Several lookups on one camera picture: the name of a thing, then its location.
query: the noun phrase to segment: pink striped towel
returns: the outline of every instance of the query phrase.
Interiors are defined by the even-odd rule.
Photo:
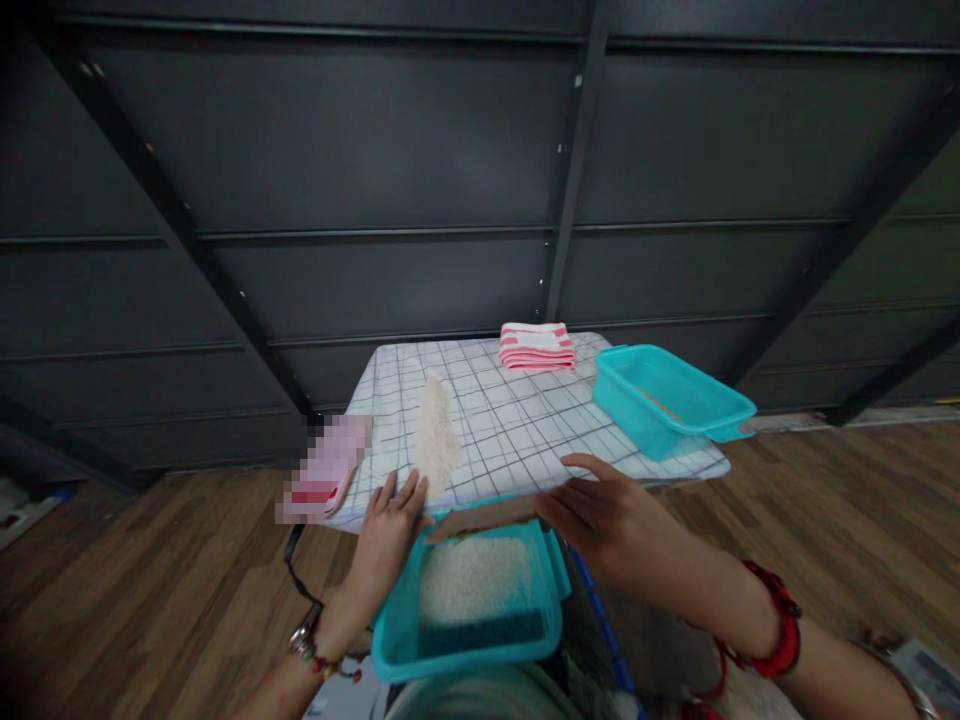
[[[500,328],[500,364],[508,370],[572,370],[573,341],[563,323],[504,323]]]

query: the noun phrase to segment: dark gray wall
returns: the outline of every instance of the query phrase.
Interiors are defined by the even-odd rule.
[[[70,0],[184,20],[560,33],[367,42],[85,30],[283,359],[342,408],[370,336],[535,322],[583,4]],[[929,110],[946,61],[630,51],[631,37],[960,47],[955,1],[614,3],[560,319],[721,373]],[[298,416],[32,41],[4,68],[2,391],[138,468],[275,457]],[[837,404],[960,307],[960,140],[742,390]],[[887,402],[958,394],[960,350]]]

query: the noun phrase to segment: white grid tablecloth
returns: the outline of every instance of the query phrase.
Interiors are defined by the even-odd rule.
[[[585,452],[647,485],[719,477],[730,462],[712,443],[688,455],[653,462],[592,401],[596,357],[610,343],[597,333],[571,333],[575,370],[528,373],[498,361],[500,341],[383,345],[367,364],[347,408],[372,415],[371,448],[350,485],[343,507],[326,525],[359,532],[371,493],[397,470],[402,482],[416,455],[420,394],[428,377],[451,395],[450,421],[463,448],[451,488],[429,509],[491,497],[531,494],[586,471],[560,458]]]

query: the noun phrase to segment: diagonal support beam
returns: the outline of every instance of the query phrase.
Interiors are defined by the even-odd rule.
[[[130,466],[86,440],[55,431],[42,417],[6,395],[0,395],[0,425],[12,430],[13,437],[25,439],[28,445],[40,446],[56,461],[127,495],[139,495],[153,482],[153,477],[133,472]]]
[[[896,365],[887,368],[853,393],[839,407],[824,410],[824,417],[831,425],[845,425],[957,343],[960,343],[960,315],[904,355]]]
[[[772,319],[739,350],[724,372],[736,386],[760,364],[794,321],[873,230],[893,211],[897,201],[940,154],[960,128],[960,71],[954,71],[933,114],[891,157],[859,200],[851,221],[828,231],[823,244],[777,304]]]
[[[139,137],[104,84],[99,68],[85,57],[73,32],[37,13],[24,13],[22,21],[150,200],[164,242],[184,260],[184,267],[207,291],[255,364],[280,386],[288,405],[309,415],[311,404],[306,393],[277,351],[267,344],[266,333],[220,261],[201,242],[187,206],[163,172],[151,146]]]
[[[580,52],[577,76],[574,79],[573,101],[570,107],[568,130],[559,148],[562,157],[560,186],[557,191],[557,215],[553,223],[553,237],[547,252],[547,271],[543,294],[537,311],[540,322],[555,322],[560,304],[563,273],[570,251],[573,217],[580,197],[583,166],[590,145],[590,130],[600,100],[603,66],[606,60],[609,20],[608,0],[594,0],[587,6],[590,35]]]

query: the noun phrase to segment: red bracelet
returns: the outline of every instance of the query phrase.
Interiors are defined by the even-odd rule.
[[[776,680],[793,670],[800,659],[800,627],[797,620],[803,617],[803,611],[793,601],[779,576],[749,560],[744,560],[743,564],[760,578],[770,591],[773,606],[780,616],[780,639],[773,654],[763,660],[735,653],[722,640],[717,640],[717,647],[741,670],[752,672],[768,680]]]

